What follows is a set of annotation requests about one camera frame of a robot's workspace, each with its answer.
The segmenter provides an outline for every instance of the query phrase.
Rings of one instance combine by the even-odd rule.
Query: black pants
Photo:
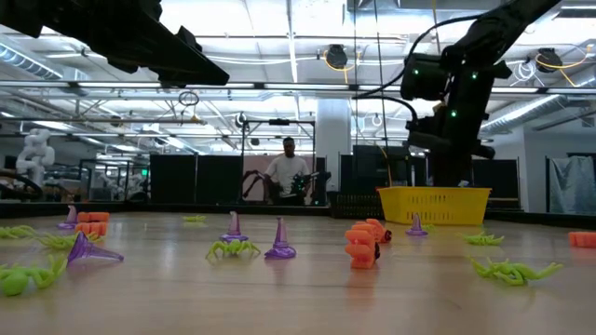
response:
[[[304,206],[305,199],[301,196],[280,197],[275,205],[278,206]]]

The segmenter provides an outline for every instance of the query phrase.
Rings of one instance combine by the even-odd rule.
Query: pillar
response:
[[[318,100],[315,151],[317,157],[327,158],[327,171],[332,174],[327,191],[339,191],[339,156],[350,154],[351,111],[348,103],[348,100]]]

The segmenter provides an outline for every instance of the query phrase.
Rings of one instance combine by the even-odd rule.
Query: yellow basket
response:
[[[480,225],[491,189],[462,187],[389,187],[380,189],[385,220],[411,224]]]

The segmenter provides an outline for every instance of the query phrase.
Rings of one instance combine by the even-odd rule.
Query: gray curtain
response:
[[[596,215],[596,180],[591,157],[550,160],[550,212]]]

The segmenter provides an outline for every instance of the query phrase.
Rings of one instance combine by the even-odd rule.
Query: white t-shirt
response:
[[[271,162],[264,174],[269,175],[270,177],[275,176],[278,179],[279,185],[281,185],[281,188],[283,189],[280,195],[284,197],[290,195],[291,182],[295,175],[304,176],[309,173],[310,171],[308,170],[308,166],[304,159],[298,156],[288,158],[285,155],[282,155]]]

